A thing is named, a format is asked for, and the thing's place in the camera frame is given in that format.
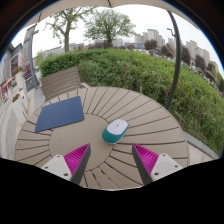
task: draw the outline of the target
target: shrub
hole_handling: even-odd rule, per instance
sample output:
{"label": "shrub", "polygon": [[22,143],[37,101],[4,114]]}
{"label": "shrub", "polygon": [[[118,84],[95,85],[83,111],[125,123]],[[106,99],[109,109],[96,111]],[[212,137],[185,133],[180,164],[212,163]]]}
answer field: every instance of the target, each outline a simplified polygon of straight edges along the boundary
{"label": "shrub", "polygon": [[[78,66],[80,79],[91,86],[114,86],[140,91],[166,106],[175,63],[135,51],[93,49],[46,58],[41,73],[50,75]],[[224,145],[224,102],[216,89],[182,65],[170,112],[184,131],[217,154]]]}
{"label": "shrub", "polygon": [[12,84],[12,87],[15,87],[17,85],[17,82],[14,82],[13,84]]}

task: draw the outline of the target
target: chair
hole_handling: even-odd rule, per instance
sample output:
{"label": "chair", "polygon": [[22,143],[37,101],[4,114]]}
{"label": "chair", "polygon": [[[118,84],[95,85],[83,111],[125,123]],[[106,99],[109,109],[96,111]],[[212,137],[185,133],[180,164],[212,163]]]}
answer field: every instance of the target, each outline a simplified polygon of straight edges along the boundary
{"label": "chair", "polygon": [[46,101],[60,94],[84,87],[81,84],[77,67],[71,67],[49,76],[42,80],[42,90]]}

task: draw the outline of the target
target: apartment building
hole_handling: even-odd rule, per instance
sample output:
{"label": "apartment building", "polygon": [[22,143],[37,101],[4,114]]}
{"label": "apartment building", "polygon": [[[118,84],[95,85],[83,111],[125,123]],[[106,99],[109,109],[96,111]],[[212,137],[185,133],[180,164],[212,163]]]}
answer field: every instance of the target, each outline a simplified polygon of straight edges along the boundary
{"label": "apartment building", "polygon": [[204,51],[204,59],[205,59],[205,65],[206,67],[208,66],[208,63],[210,62],[210,54],[208,51],[206,51],[205,49],[203,49]]}
{"label": "apartment building", "polygon": [[12,77],[16,67],[22,66],[22,49],[22,44],[8,46],[0,62],[0,84]]}
{"label": "apartment building", "polygon": [[219,66],[217,65],[217,63],[215,61],[210,61],[210,63],[214,65],[216,72],[219,72]]}

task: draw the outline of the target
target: tree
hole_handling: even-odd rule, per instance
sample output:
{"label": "tree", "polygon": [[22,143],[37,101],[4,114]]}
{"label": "tree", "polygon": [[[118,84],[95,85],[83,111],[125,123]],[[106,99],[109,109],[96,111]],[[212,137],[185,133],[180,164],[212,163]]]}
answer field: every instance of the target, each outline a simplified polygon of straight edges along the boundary
{"label": "tree", "polygon": [[207,66],[207,70],[212,71],[212,68],[215,68],[215,66],[211,62],[209,62]]}
{"label": "tree", "polygon": [[166,44],[161,47],[161,53],[165,55],[166,57],[174,58],[175,57],[174,52],[175,50],[170,44]]}
{"label": "tree", "polygon": [[181,49],[181,61],[183,61],[184,63],[190,66],[191,55],[189,50],[184,46]]}
{"label": "tree", "polygon": [[120,46],[119,49],[126,49],[126,47],[125,46]]}
{"label": "tree", "polygon": [[38,68],[40,68],[40,62],[44,59],[42,50],[38,51],[37,56],[36,56],[36,65]]}
{"label": "tree", "polygon": [[157,41],[156,40],[147,40],[145,43],[145,50],[152,50],[152,49],[156,49],[157,47]]}
{"label": "tree", "polygon": [[133,50],[133,49],[135,49],[135,45],[130,44],[130,45],[127,46],[127,49],[128,50]]}
{"label": "tree", "polygon": [[108,42],[106,40],[102,41],[102,42],[96,42],[94,44],[90,44],[89,45],[89,49],[95,49],[95,48],[108,48]]}
{"label": "tree", "polygon": [[91,14],[94,8],[96,7],[77,7],[62,10],[50,16],[50,18],[54,19],[54,22],[49,23],[46,21],[45,28],[47,25],[50,25],[50,29],[53,29],[53,38],[57,37],[60,44],[62,43],[61,35],[64,37],[64,49],[65,52],[68,52],[70,31],[77,28],[77,21],[79,19],[85,21],[85,16]]}
{"label": "tree", "polygon": [[111,47],[112,41],[118,36],[131,37],[136,34],[134,27],[135,25],[131,23],[127,15],[111,9],[95,10],[92,17],[85,21],[84,37],[92,40],[106,40],[108,46]]}
{"label": "tree", "polygon": [[198,54],[195,56],[195,66],[200,67],[202,70],[205,69],[205,60]]}

